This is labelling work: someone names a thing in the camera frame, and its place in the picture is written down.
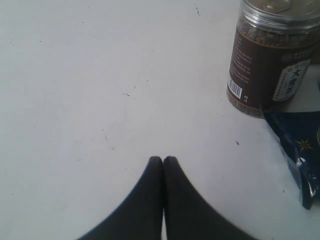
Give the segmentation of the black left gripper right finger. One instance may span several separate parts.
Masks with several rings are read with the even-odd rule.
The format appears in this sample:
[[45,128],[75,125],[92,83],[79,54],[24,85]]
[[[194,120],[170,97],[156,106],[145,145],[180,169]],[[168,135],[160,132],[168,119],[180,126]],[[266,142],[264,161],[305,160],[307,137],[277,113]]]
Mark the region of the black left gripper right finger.
[[164,219],[168,240],[251,240],[212,208],[191,184],[178,159],[163,160]]

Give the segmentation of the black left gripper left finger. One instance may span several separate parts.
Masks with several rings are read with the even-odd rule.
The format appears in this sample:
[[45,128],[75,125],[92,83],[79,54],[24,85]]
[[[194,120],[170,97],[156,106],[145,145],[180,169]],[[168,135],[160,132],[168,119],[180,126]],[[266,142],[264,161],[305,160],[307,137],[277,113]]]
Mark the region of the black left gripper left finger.
[[125,200],[81,240],[160,240],[163,224],[163,162],[149,158]]

